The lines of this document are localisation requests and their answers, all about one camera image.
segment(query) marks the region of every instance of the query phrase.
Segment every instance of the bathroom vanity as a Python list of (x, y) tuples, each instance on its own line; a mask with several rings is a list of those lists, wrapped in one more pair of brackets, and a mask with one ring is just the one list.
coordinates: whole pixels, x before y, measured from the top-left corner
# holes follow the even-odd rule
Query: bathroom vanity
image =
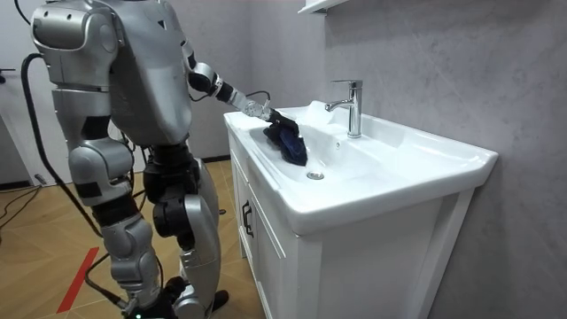
[(266, 317), (425, 319), (498, 154), (367, 115), (348, 138), (347, 111), (323, 106), (281, 110), (306, 167), (282, 159), (268, 123), (225, 114), (241, 253)]

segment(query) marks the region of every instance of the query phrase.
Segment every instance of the shelf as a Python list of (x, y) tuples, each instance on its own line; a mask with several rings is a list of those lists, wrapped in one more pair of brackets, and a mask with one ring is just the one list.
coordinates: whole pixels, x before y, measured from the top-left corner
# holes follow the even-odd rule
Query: shelf
[(347, 0), (306, 0), (305, 6), (298, 13), (319, 13), (326, 14), (327, 9), (337, 4), (342, 4)]

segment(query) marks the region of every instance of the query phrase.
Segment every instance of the dark blue cloth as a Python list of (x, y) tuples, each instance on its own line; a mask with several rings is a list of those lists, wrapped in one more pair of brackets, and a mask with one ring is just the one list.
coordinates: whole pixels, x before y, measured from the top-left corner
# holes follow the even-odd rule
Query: dark blue cloth
[(280, 124), (272, 124), (264, 129), (264, 134), (272, 143), (279, 146), (284, 160), (303, 167), (307, 164), (307, 149), (303, 137), (292, 129)]

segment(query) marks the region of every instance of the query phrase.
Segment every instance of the sink basin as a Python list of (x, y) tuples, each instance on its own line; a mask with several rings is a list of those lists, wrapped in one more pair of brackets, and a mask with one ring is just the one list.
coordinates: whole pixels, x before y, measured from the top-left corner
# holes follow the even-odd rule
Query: sink basin
[[(477, 146), (368, 115), (362, 115), (362, 137), (351, 139), (348, 111), (328, 113), (323, 102), (281, 112), (299, 124), (306, 167), (283, 160), (262, 132), (268, 123), (242, 113), (227, 113), (225, 121), (250, 154), (246, 165), (286, 207), (299, 235), (474, 189), (498, 158)], [(307, 177), (311, 172), (324, 178)]]
[[(305, 167), (291, 165), (284, 161), (279, 148), (272, 144), (262, 132), (263, 128), (252, 129), (250, 137), (282, 175), (297, 183), (308, 183), (319, 187), (372, 174), (379, 163), (365, 152), (353, 147), (353, 144), (338, 138), (344, 133), (340, 126), (335, 126), (334, 129), (336, 134), (307, 125), (299, 126), (307, 148), (308, 161)], [(317, 173), (322, 175), (322, 178), (309, 178), (309, 173)]]

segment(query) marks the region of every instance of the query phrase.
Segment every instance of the drain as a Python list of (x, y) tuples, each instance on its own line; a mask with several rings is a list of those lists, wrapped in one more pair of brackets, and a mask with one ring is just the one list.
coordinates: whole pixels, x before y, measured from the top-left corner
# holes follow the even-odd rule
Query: drain
[(325, 175), (323, 175), (321, 172), (309, 172), (307, 173), (307, 177), (312, 180), (319, 181), (325, 178)]

